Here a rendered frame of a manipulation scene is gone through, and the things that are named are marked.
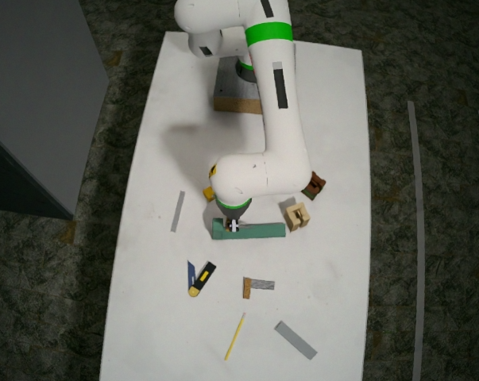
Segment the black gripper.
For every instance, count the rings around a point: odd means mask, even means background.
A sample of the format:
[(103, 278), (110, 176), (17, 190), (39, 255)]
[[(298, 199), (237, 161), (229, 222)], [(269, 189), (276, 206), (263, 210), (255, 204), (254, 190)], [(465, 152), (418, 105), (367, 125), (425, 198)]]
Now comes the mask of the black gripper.
[[(223, 213), (223, 212), (222, 212)], [(245, 213), (245, 212), (244, 212)], [(229, 214), (225, 214), (223, 213), (225, 216), (228, 217), (228, 219), (230, 220), (230, 223), (227, 223), (227, 227), (230, 227), (229, 230), (230, 232), (238, 232), (239, 231), (239, 228), (238, 228), (238, 219), (240, 219), (240, 216), (243, 215), (244, 213), (242, 214), (239, 214), (239, 215), (229, 215)], [(233, 226), (233, 227), (232, 227)]]

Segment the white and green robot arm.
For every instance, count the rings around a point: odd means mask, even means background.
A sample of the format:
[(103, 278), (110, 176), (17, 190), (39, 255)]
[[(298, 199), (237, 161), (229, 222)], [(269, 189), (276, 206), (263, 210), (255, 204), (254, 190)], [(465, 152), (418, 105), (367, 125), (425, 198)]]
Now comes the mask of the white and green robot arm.
[(214, 162), (209, 180), (218, 208), (238, 215), (252, 198), (303, 190), (312, 167), (299, 112), (288, 0), (177, 0), (174, 17), (191, 33), (188, 47), (195, 56), (238, 56), (238, 76), (256, 83), (260, 97), (265, 150)]

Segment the try square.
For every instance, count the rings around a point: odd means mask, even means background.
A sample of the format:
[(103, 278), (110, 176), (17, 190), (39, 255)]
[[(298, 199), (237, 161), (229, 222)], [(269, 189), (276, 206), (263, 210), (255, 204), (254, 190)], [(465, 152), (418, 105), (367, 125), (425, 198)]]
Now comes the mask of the try square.
[(250, 290), (263, 289), (263, 290), (275, 290), (275, 281), (245, 279), (243, 298), (250, 299)]

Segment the green l-shaped bar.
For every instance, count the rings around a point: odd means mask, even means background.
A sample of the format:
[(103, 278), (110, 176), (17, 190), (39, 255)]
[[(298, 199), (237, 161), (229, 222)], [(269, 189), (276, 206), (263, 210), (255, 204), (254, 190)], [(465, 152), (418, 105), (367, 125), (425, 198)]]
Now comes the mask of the green l-shaped bar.
[(278, 225), (242, 225), (255, 229), (239, 229), (238, 232), (227, 232), (223, 226), (223, 218), (213, 218), (212, 240), (239, 240), (286, 237), (285, 224)]

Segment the grey flat bar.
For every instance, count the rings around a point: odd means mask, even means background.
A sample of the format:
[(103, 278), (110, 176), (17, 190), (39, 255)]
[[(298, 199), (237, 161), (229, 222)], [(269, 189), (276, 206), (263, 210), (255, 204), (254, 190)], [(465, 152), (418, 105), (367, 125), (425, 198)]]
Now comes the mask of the grey flat bar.
[(275, 329), (283, 338), (311, 360), (318, 352), (283, 321)]
[(176, 232), (176, 228), (177, 228), (178, 221), (179, 221), (179, 218), (180, 218), (180, 212), (181, 212), (181, 209), (182, 209), (185, 193), (186, 193), (186, 191), (180, 191), (180, 196), (178, 198), (178, 202), (177, 202), (177, 205), (176, 205), (176, 211), (175, 211), (175, 214), (174, 214), (174, 218), (173, 218), (173, 221), (172, 221), (172, 227), (171, 227), (170, 232), (174, 232), (174, 233)]

